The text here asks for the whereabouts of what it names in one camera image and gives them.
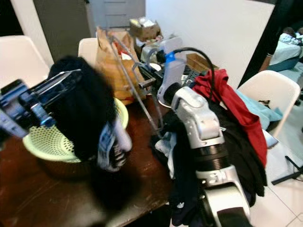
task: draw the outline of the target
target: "yellow-green basket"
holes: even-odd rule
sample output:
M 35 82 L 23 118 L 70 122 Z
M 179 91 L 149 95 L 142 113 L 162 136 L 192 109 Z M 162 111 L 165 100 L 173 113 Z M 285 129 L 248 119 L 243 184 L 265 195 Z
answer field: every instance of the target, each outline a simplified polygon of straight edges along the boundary
M 125 129 L 128 124 L 128 111 L 125 105 L 115 98 L 116 112 Z M 32 127 L 23 138 L 26 149 L 34 156 L 48 161 L 77 163 L 80 160 L 73 152 L 73 143 L 69 141 L 55 126 Z

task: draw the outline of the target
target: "table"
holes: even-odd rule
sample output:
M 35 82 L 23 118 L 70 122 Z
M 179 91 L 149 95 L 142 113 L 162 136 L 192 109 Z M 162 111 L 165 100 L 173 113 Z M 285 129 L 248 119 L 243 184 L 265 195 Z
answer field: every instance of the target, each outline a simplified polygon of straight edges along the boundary
M 156 116 L 152 99 L 145 100 Z M 125 226 L 167 202 L 169 174 L 148 147 L 151 127 L 138 104 L 128 106 L 132 141 L 119 173 L 94 171 L 83 180 L 51 177 L 21 140 L 0 152 L 0 220 L 4 226 Z

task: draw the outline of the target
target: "door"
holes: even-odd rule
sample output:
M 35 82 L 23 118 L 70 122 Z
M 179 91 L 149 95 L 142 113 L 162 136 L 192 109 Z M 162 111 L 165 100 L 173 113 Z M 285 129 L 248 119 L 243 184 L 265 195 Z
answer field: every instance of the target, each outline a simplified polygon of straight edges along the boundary
M 53 60 L 78 55 L 79 41 L 90 38 L 84 0 L 34 0 Z
M 89 0 L 95 26 L 129 26 L 129 19 L 145 16 L 145 0 Z

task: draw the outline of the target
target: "chair backrest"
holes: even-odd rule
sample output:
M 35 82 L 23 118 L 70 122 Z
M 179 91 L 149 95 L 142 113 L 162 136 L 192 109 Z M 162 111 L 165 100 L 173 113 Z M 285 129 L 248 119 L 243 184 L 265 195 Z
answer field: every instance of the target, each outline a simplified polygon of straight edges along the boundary
M 78 56 L 84 58 L 91 67 L 95 67 L 98 51 L 97 38 L 81 39 L 79 42 Z
M 47 78 L 49 67 L 24 35 L 0 37 L 0 87 L 22 79 L 32 87 Z
M 280 123 L 270 132 L 274 137 L 280 132 L 300 94 L 300 87 L 297 83 L 270 70 L 259 72 L 242 84 L 238 90 L 256 101 L 270 100 L 269 107 L 271 109 L 279 108 L 283 113 Z

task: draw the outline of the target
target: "white tile floor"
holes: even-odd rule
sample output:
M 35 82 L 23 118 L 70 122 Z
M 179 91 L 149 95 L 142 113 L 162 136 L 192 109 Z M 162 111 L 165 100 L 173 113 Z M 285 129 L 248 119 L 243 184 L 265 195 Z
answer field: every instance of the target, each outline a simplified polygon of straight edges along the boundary
M 297 81 L 302 72 L 303 64 L 298 63 L 294 69 L 280 73 Z M 251 223 L 255 227 L 303 227 L 303 182 L 291 179 L 275 186 L 271 183 L 293 172 L 285 155 L 298 166 L 303 165 L 302 127 L 303 104 L 293 107 L 278 136 L 281 142 L 268 151 L 265 197 L 257 197 L 256 204 L 250 209 Z

